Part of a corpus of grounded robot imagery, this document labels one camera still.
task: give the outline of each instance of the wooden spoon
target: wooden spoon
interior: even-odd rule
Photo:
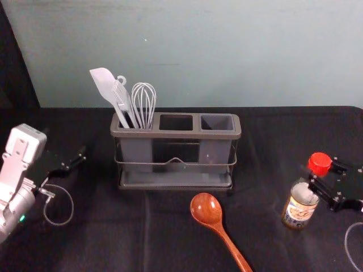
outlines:
[[[222,225],[222,208],[218,200],[208,193],[200,193],[191,201],[191,213],[197,222],[216,232],[227,245],[242,272],[252,272],[247,261],[233,244]]]

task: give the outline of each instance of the gray utensil caddy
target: gray utensil caddy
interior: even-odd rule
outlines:
[[[111,122],[121,189],[226,190],[237,163],[239,117],[155,112],[150,130]]]

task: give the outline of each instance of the kitchen utensil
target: kitchen utensil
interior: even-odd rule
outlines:
[[[203,226],[217,233],[225,242],[242,272],[252,272],[251,267],[228,237],[222,225],[222,207],[218,200],[208,193],[200,193],[191,201],[191,213]]]
[[[151,84],[139,82],[132,88],[131,103],[133,113],[143,129],[151,128],[156,100],[157,93]]]
[[[119,75],[117,77],[117,79],[115,80],[115,85],[114,85],[112,91],[114,92],[114,94],[117,97],[117,103],[119,105],[119,108],[123,112],[123,114],[125,114],[125,112],[126,112],[128,114],[128,116],[130,117],[133,127],[135,129],[138,129],[139,126],[137,124],[135,115],[134,115],[134,113],[132,111],[132,107],[131,107],[130,95],[126,90],[125,85],[126,85],[126,78],[122,75]]]
[[[90,70],[91,76],[96,83],[97,89],[110,104],[114,107],[117,116],[124,128],[130,128],[127,120],[119,107],[119,100],[115,93],[112,91],[115,86],[115,77],[106,68],[97,68]]]

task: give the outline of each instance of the red lid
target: red lid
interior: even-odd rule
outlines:
[[[331,163],[332,160],[327,154],[316,152],[310,157],[307,167],[312,170],[314,174],[325,176],[329,171]]]

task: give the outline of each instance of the wooden spoon handle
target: wooden spoon handle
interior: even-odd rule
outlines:
[[[225,242],[229,251],[232,253],[232,256],[235,259],[241,272],[253,272],[250,265],[248,264],[246,259],[242,256],[242,254],[239,252],[238,248],[233,244],[233,242],[231,241],[231,239],[229,238],[228,234],[225,232],[223,227],[218,227],[215,230],[222,238],[222,240]]]

